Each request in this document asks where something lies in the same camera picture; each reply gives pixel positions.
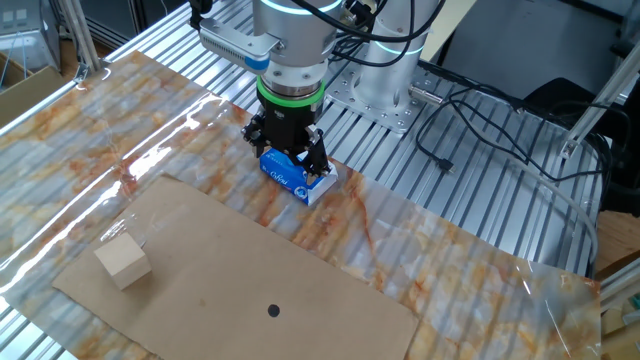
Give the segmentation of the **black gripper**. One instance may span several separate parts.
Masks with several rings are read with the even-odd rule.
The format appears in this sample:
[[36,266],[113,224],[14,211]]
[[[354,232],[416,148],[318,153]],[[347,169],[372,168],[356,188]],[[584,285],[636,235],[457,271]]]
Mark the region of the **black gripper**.
[[243,139],[259,158],[271,146],[278,151],[301,153],[306,156],[301,161],[308,178],[324,177],[330,173],[328,157],[324,145],[324,133],[316,127],[323,110],[323,101],[302,107],[287,107],[264,100],[263,114],[255,114],[242,128]]

